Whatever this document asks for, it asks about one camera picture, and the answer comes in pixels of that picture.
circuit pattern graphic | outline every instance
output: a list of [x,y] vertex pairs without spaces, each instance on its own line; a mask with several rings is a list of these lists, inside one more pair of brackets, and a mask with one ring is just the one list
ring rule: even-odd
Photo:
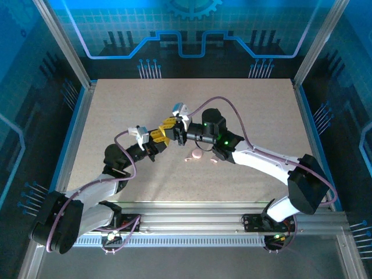
[[202,16],[209,16],[211,11],[217,10],[222,0],[166,0],[165,5],[168,12],[174,16],[181,16],[182,19],[202,19]]
[[7,9],[21,28],[27,28],[34,17],[32,0],[0,0],[0,7]]

beige tabletop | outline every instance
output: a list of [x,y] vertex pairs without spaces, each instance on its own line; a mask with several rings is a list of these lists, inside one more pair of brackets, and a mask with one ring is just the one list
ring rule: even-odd
[[[105,148],[128,127],[154,129],[171,116],[175,103],[194,111],[213,96],[228,98],[238,109],[248,137],[255,145],[285,155],[311,154],[305,128],[290,80],[287,79],[157,79],[98,80],[69,186],[75,189],[95,179],[104,167]],[[242,135],[233,110],[221,100],[206,108],[218,108],[233,133]],[[201,122],[201,113],[194,117]],[[133,136],[120,141],[128,148]],[[156,156],[137,163],[138,175],[110,201],[269,201],[288,192],[280,181],[246,166],[228,162],[212,164],[211,152],[200,160],[185,162],[195,149],[171,142]]]

pink object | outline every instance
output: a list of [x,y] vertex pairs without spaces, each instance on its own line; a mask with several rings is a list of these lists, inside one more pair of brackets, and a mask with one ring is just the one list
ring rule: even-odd
[[194,149],[191,155],[194,159],[200,159],[203,155],[203,152],[200,149]]

